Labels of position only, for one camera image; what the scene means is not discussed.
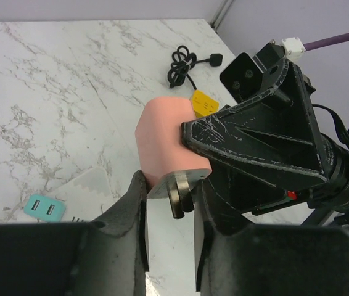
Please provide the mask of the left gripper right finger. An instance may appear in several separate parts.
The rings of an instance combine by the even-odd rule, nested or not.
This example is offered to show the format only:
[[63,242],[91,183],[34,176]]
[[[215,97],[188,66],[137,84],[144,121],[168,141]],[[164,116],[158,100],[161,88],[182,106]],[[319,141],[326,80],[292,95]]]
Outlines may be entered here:
[[194,206],[201,295],[349,295],[349,227],[255,224],[208,181]]

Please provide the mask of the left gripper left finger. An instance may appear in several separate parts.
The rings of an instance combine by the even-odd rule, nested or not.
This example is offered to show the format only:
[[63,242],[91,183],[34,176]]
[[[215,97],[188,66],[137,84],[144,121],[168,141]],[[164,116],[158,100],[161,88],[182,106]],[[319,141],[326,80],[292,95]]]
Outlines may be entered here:
[[0,295],[144,295],[147,183],[90,222],[0,224]]

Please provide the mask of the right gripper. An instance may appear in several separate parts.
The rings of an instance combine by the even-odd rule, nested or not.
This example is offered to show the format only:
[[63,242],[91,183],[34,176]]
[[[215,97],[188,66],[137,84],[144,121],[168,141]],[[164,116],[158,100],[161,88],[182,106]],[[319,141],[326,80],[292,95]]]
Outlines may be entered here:
[[302,202],[347,210],[349,153],[320,132],[314,92],[300,67],[281,59],[253,96],[181,125],[188,149],[241,172],[213,169],[202,181],[203,212],[261,215]]

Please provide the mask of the white power strip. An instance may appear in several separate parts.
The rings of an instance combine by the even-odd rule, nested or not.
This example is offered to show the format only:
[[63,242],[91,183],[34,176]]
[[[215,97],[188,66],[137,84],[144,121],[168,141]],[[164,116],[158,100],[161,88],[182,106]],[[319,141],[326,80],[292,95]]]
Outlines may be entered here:
[[57,199],[65,205],[65,213],[59,222],[92,221],[119,199],[118,193],[111,188],[107,172],[102,167],[95,166],[49,189],[43,188],[41,184],[23,183],[19,201],[13,207],[6,206],[0,223],[51,223],[23,212],[33,194]]

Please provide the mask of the teal USB charger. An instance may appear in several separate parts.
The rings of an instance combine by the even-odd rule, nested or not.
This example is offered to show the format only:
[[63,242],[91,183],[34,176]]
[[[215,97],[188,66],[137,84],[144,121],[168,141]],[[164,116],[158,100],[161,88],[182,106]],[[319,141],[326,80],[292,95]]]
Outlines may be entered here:
[[57,199],[33,194],[24,206],[23,212],[44,222],[59,222],[65,213],[65,205]]

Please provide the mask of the yellow cube socket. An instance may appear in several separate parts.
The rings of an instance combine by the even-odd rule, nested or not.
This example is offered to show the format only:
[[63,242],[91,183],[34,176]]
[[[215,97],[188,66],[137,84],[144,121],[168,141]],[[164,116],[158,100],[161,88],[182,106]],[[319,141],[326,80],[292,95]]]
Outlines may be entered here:
[[192,97],[191,103],[194,109],[196,118],[202,118],[209,116],[218,111],[219,102],[212,99],[200,90],[195,90]]

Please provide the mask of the pink plug adapter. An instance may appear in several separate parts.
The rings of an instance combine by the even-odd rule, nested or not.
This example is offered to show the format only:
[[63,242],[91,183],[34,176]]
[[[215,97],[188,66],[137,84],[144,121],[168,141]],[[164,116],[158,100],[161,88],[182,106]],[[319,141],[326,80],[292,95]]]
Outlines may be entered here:
[[147,197],[169,199],[175,219],[194,210],[191,190],[212,172],[207,158],[181,142],[181,125],[195,119],[189,99],[157,97],[146,104],[135,130]]

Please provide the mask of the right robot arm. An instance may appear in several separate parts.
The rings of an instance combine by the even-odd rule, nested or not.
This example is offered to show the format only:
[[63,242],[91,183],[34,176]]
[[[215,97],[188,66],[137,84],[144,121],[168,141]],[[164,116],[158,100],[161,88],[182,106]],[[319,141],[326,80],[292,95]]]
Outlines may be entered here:
[[241,54],[220,79],[240,83],[240,102],[181,125],[182,143],[212,162],[218,195],[255,216],[306,203],[348,222],[349,133],[337,114],[338,141],[320,132],[300,67],[283,58],[260,72]]

